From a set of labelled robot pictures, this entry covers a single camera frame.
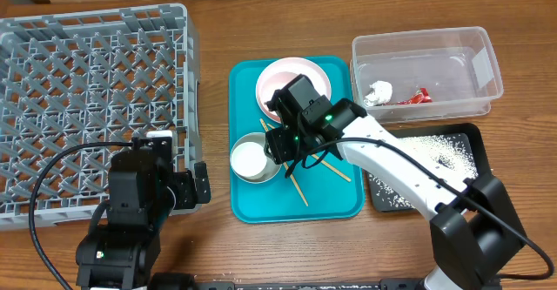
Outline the white paper cup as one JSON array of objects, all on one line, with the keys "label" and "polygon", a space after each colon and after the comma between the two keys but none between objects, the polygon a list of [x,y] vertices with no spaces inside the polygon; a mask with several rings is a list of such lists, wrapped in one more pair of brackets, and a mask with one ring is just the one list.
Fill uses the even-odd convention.
[{"label": "white paper cup", "polygon": [[242,142],[232,150],[232,170],[243,179],[259,179],[263,176],[266,165],[263,146],[259,143]]}]

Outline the white tissue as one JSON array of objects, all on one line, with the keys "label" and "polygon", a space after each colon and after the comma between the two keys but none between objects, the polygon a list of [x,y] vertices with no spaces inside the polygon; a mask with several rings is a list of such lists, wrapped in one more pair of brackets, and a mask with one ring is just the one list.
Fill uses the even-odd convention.
[{"label": "white tissue", "polygon": [[376,105],[385,105],[391,101],[393,95],[393,86],[382,80],[378,80],[370,85],[370,92],[364,96],[364,105],[373,107]]}]

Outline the red snack wrapper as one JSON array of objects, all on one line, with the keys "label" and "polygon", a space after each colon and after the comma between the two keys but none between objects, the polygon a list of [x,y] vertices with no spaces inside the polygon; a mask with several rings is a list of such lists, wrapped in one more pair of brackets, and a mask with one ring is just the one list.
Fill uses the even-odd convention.
[{"label": "red snack wrapper", "polygon": [[432,103],[432,99],[426,88],[419,88],[409,99],[400,101],[397,105],[416,105]]}]

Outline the food scraps and rice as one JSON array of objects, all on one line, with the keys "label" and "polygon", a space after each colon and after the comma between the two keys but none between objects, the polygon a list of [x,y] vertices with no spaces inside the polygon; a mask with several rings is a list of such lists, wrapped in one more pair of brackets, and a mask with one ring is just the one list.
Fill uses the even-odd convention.
[{"label": "food scraps and rice", "polygon": [[[475,179],[478,168],[473,158],[469,139],[464,133],[429,135],[400,138],[406,145],[431,160],[466,178]],[[402,212],[413,210],[412,204],[394,191],[381,179],[367,173],[373,207],[378,212]]]}]

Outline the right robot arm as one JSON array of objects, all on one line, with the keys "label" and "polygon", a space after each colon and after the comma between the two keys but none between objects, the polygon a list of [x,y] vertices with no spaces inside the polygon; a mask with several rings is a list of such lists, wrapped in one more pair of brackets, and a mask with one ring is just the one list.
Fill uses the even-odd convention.
[{"label": "right robot arm", "polygon": [[418,154],[354,102],[275,94],[268,102],[282,125],[266,134],[276,163],[304,163],[328,152],[356,165],[407,199],[428,221],[436,267],[424,289],[484,289],[528,244],[503,183],[491,173],[470,179]]}]

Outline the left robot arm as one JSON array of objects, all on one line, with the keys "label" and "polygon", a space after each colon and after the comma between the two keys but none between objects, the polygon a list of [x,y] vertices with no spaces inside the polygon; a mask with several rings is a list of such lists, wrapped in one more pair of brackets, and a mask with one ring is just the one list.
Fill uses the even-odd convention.
[{"label": "left robot arm", "polygon": [[110,197],[99,204],[76,251],[77,285],[134,289],[149,284],[160,231],[175,209],[211,200],[206,163],[175,172],[170,149],[123,151],[111,159]]}]

